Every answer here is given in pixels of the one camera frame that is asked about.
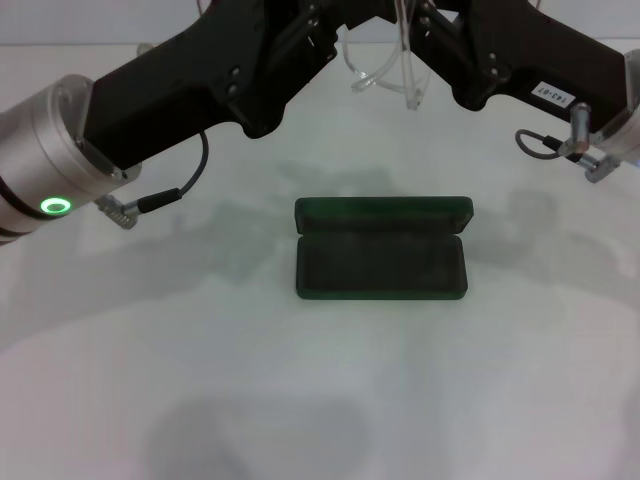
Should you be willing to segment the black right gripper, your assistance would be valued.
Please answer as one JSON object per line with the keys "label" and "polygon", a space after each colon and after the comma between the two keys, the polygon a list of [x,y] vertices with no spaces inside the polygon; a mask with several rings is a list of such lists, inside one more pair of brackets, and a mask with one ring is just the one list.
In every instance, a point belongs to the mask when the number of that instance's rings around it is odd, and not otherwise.
{"label": "black right gripper", "polygon": [[624,56],[528,1],[417,1],[411,50],[472,111],[495,95],[563,121],[583,102],[597,132],[627,107]]}

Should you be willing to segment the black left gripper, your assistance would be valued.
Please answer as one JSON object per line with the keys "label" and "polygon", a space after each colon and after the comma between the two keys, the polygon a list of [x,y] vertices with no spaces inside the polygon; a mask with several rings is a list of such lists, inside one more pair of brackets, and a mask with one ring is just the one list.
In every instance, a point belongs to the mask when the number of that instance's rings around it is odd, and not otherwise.
{"label": "black left gripper", "polygon": [[186,30],[99,78],[87,142],[125,169],[214,125],[261,138],[282,121],[284,102],[265,73],[297,1],[213,1]]}

